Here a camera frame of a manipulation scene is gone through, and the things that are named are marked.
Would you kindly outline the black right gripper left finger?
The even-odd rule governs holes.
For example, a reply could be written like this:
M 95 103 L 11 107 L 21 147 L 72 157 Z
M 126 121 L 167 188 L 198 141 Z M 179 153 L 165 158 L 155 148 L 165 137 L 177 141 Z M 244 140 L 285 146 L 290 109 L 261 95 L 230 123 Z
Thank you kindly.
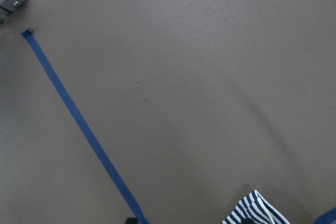
M 139 224 L 139 219 L 136 217 L 127 218 L 125 224 Z

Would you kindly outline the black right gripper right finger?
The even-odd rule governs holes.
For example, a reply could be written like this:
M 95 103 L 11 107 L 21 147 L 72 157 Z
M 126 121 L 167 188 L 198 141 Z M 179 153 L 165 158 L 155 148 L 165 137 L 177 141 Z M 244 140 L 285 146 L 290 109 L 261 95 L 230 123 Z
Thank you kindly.
M 242 219 L 241 224 L 255 224 L 253 219 Z

